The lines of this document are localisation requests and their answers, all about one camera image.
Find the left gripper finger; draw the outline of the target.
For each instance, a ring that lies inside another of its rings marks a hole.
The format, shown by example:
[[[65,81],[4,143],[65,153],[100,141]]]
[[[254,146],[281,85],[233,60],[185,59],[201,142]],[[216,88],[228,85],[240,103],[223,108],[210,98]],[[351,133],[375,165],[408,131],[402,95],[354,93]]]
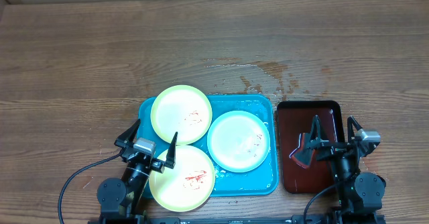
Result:
[[[166,168],[173,169],[176,163],[176,142],[177,142],[178,132],[176,132],[172,138],[170,143],[170,147],[168,148],[166,154],[166,161],[164,166]]]
[[[127,129],[117,137],[114,144],[120,148],[133,147],[134,145],[133,140],[135,139],[140,123],[141,123],[141,120],[137,119],[137,121],[129,129]]]

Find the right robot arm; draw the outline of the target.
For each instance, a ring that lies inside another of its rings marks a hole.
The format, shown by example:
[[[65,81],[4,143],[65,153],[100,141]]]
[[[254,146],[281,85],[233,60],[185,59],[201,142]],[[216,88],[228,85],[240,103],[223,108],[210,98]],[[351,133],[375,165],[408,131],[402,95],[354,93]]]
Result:
[[[385,217],[376,211],[382,208],[386,181],[377,174],[359,169],[360,159],[381,143],[380,133],[364,129],[353,116],[347,119],[347,130],[347,142],[330,142],[322,138],[319,116],[312,120],[304,149],[317,151],[318,161],[330,162],[334,184],[310,199],[302,215],[303,223],[309,222],[307,215],[311,204],[331,190],[336,190],[339,206],[321,219],[323,223],[385,223]]]

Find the red and black sponge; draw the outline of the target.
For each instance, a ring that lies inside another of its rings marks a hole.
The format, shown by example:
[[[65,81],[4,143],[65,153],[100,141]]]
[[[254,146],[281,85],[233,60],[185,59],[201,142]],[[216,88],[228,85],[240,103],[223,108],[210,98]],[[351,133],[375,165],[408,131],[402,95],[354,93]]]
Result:
[[[298,138],[298,147],[289,155],[289,158],[301,168],[307,169],[311,165],[315,152],[312,148],[312,140],[315,140],[315,137],[311,133],[301,133]]]

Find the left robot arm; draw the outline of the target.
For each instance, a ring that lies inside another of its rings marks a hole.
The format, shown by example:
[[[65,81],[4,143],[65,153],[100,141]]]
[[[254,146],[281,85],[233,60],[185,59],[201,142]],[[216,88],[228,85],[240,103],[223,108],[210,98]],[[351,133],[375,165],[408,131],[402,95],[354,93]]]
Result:
[[[176,162],[175,133],[165,160],[155,157],[156,144],[148,139],[136,138],[141,121],[138,119],[128,130],[115,140],[121,148],[119,157],[127,164],[121,178],[108,178],[97,189],[97,199],[101,204],[98,223],[149,223],[145,211],[138,205],[152,172],[163,173],[173,169]]]

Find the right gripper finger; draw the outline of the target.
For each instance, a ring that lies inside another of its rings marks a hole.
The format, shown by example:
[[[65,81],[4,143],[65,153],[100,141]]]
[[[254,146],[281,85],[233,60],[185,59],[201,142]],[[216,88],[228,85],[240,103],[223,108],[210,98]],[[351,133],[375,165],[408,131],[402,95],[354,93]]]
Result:
[[[348,133],[348,142],[351,143],[352,139],[355,136],[355,130],[359,131],[361,129],[361,125],[357,122],[357,120],[351,115],[347,118],[347,133]]]
[[[328,138],[320,124],[320,118],[317,115],[315,115],[312,119],[312,127],[309,135],[310,143],[328,142]]]

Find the light blue plate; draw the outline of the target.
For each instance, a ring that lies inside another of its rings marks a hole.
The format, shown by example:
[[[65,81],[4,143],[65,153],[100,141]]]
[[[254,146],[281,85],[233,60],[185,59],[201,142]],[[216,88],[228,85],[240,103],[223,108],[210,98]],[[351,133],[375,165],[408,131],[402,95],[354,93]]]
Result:
[[[259,167],[269,154],[270,143],[263,121],[246,111],[229,111],[217,117],[207,135],[211,158],[229,172]]]

